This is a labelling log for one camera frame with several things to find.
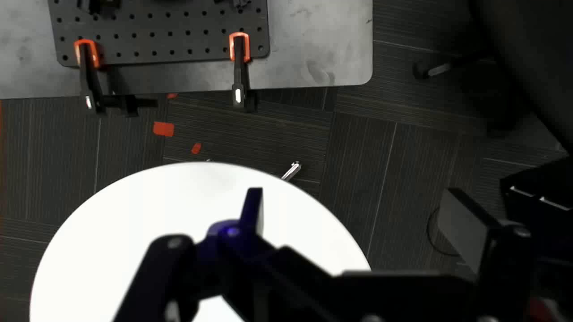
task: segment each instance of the white circular platform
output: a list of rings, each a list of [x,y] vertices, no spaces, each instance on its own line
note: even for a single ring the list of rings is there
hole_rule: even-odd
[[[180,162],[125,176],[85,200],[57,230],[35,271],[30,322],[110,322],[146,246],[164,234],[198,243],[214,221],[238,218],[263,187],[263,237],[289,244],[329,273],[368,269],[354,237],[322,203],[268,173]],[[220,298],[195,320],[239,320]]]

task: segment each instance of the black cable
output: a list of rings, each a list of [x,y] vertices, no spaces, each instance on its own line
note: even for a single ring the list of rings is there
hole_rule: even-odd
[[[429,246],[438,252],[440,255],[445,255],[445,257],[460,257],[458,253],[452,253],[452,252],[445,252],[442,250],[440,246],[436,246],[431,239],[431,223],[435,221],[435,214],[438,212],[438,207],[435,207],[429,216],[427,216],[427,221],[426,221],[426,239],[429,243]]]

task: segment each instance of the gray floor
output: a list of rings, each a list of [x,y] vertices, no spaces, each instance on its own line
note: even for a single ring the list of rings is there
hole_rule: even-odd
[[[431,82],[411,62],[481,46],[463,0],[377,0],[374,76],[361,87],[261,92],[257,114],[227,108],[227,94],[184,94],[125,119],[96,119],[80,99],[19,99],[0,107],[0,322],[26,320],[30,284],[48,239],[92,191],[132,171],[184,159],[220,159],[270,173],[300,160],[295,184],[323,201],[377,269],[463,264],[431,250],[424,226],[440,191],[458,185],[503,214],[497,178],[563,155],[528,112],[503,139],[485,135],[506,80],[483,60]],[[157,139],[152,121],[177,135]],[[200,155],[189,146],[202,144]]]

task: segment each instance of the clamp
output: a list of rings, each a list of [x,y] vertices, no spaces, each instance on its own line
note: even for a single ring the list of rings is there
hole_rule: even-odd
[[[243,110],[255,110],[257,96],[250,91],[248,62],[250,35],[246,31],[229,33],[229,58],[234,62],[232,105]]]
[[[85,98],[85,107],[94,114],[105,114],[107,107],[118,107],[127,116],[137,116],[137,107],[155,107],[155,99],[141,99],[134,94],[101,94],[98,82],[98,69],[101,69],[101,58],[98,46],[92,39],[76,39],[73,42],[75,58],[80,73],[80,92]]]
[[[121,0],[76,0],[76,6],[87,10],[89,14],[101,14],[119,5]]]
[[[250,0],[230,0],[230,5],[236,8],[236,10],[243,10],[250,5]]]

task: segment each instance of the gray perforated plate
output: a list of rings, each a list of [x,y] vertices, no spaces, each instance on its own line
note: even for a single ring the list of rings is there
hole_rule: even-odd
[[[98,42],[103,64],[153,64],[229,58],[229,33],[250,33],[252,57],[270,53],[266,0],[236,10],[230,0],[123,0],[105,15],[80,10],[76,0],[48,0],[57,58],[75,65],[73,40]]]

